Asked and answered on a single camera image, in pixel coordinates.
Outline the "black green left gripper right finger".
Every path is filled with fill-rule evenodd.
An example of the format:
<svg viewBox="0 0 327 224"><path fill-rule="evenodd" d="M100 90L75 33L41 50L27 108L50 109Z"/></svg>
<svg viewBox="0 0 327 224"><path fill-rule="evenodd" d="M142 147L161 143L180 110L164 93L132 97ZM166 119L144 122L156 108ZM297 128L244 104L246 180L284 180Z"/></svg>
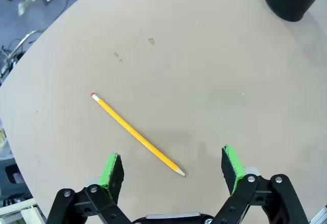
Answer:
<svg viewBox="0 0 327 224"><path fill-rule="evenodd" d="M222 148L221 169L230 197L212 223L241 223L251 206L260 206L269 223L308 223L290 179L276 174L269 180L247 173L233 146Z"/></svg>

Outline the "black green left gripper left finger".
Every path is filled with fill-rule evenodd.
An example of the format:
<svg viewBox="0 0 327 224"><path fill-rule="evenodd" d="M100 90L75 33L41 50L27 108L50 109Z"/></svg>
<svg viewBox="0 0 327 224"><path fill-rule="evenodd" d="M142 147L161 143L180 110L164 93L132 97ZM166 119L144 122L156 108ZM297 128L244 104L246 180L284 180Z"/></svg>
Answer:
<svg viewBox="0 0 327 224"><path fill-rule="evenodd" d="M124 180L121 156L109 156L97 184L79 192L63 188L56 194L46 223L86 223L90 216L98 216L102 223L132 223L118 207Z"/></svg>

